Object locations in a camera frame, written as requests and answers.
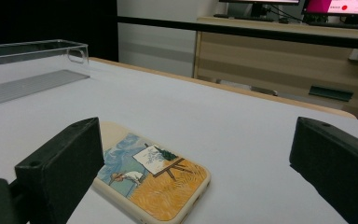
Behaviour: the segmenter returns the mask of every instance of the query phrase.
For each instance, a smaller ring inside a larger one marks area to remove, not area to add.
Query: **green object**
[[[161,153],[162,157],[167,160],[167,161],[173,161],[174,159],[177,158],[177,156],[167,150],[164,149],[160,149],[158,147],[156,147],[156,149],[159,151],[159,153]]]
[[[329,87],[312,85],[310,87],[309,95],[317,95],[325,98],[348,102],[353,96],[353,91],[345,91]]]

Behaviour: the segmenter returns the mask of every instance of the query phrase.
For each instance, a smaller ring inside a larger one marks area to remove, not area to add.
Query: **white table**
[[[297,117],[358,137],[358,120],[90,61],[91,78],[0,104],[0,177],[76,121],[126,126],[207,167],[186,223],[345,223],[289,166]],[[91,188],[69,223],[135,223]]]

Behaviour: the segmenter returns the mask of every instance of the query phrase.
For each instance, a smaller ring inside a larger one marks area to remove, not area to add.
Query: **easel illustration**
[[[176,155],[172,154],[167,150],[161,149],[156,145],[149,146],[148,144],[145,144],[145,146],[146,148],[140,153],[138,153],[139,155],[134,155],[133,158],[140,162],[144,166],[144,168],[147,169],[147,171],[153,175],[153,177],[158,177],[166,172],[174,181],[176,181],[176,178],[171,172],[171,169],[176,169],[193,174],[193,172],[185,169],[184,165],[180,164],[180,162],[185,160],[184,158],[178,159]],[[169,165],[161,165],[164,161],[151,161],[150,156],[147,153],[160,153],[165,161],[174,162]]]

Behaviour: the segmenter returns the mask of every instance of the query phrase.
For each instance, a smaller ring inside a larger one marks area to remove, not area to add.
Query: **transparent plastic container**
[[[87,44],[57,39],[0,45],[0,103],[88,77]]]

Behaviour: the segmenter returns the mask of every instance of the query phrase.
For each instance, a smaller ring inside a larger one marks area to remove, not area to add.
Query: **painting on phone case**
[[[206,178],[206,171],[129,133],[104,152],[105,184],[161,221],[173,219]]]

